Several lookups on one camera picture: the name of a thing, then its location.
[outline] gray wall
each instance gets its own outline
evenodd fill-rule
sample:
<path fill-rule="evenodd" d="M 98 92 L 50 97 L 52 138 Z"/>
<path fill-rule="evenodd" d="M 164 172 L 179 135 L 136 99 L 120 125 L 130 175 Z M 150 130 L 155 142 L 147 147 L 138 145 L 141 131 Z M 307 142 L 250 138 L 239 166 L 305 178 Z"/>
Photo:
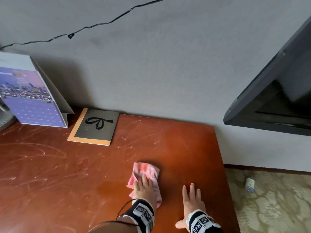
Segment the gray wall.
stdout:
<path fill-rule="evenodd" d="M 49 39 L 150 0 L 1 0 L 0 42 Z M 311 15 L 311 0 L 167 0 L 30 54 L 65 98 L 216 126 L 224 163 L 311 171 L 311 137 L 223 125 L 231 102 Z"/>

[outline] baseboard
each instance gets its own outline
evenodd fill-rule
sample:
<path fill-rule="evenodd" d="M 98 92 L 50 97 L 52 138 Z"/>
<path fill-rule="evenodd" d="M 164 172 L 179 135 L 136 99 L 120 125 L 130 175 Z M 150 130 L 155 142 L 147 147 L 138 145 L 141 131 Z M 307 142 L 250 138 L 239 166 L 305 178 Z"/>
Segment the baseboard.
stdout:
<path fill-rule="evenodd" d="M 241 169 L 241 170 L 253 170 L 253 171 L 265 171 L 265 172 L 279 172 L 279 173 L 311 175 L 311 172 L 294 171 L 294 170 L 279 169 L 279 168 L 254 167 L 254 166 L 244 166 L 244 165 L 235 165 L 235 164 L 224 164 L 224 167 L 225 168 Z"/>

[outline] patterned carpet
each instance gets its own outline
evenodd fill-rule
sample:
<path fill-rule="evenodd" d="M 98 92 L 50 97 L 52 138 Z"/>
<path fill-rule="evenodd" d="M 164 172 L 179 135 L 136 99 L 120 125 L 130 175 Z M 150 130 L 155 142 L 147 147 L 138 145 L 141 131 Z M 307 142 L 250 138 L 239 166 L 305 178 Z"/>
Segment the patterned carpet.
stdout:
<path fill-rule="evenodd" d="M 311 232 L 311 176 L 226 169 L 242 233 Z M 244 189 L 254 177 L 255 192 Z"/>

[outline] notebook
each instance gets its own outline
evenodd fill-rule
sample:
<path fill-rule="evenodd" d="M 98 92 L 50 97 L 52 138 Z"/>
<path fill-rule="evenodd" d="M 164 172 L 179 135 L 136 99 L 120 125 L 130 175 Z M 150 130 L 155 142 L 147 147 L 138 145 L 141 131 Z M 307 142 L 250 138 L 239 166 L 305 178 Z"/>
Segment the notebook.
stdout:
<path fill-rule="evenodd" d="M 67 128 L 74 113 L 29 55 L 0 52 L 0 97 L 22 124 Z"/>
<path fill-rule="evenodd" d="M 68 141 L 110 145 L 119 114 L 114 111 L 83 109 Z"/>

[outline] wrist strap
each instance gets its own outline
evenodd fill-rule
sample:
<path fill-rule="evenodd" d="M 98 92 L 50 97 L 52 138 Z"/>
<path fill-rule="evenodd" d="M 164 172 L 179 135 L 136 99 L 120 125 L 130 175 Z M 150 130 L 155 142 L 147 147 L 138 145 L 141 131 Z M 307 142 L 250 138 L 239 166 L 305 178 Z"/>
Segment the wrist strap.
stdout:
<path fill-rule="evenodd" d="M 153 229 L 155 218 L 151 205 L 145 200 L 137 200 L 122 216 L 128 216 L 137 227 L 138 233 L 150 233 Z"/>
<path fill-rule="evenodd" d="M 191 233 L 204 233 L 206 229 L 211 227 L 220 228 L 220 225 L 218 225 L 212 217 L 199 209 L 188 215 L 186 224 Z"/>

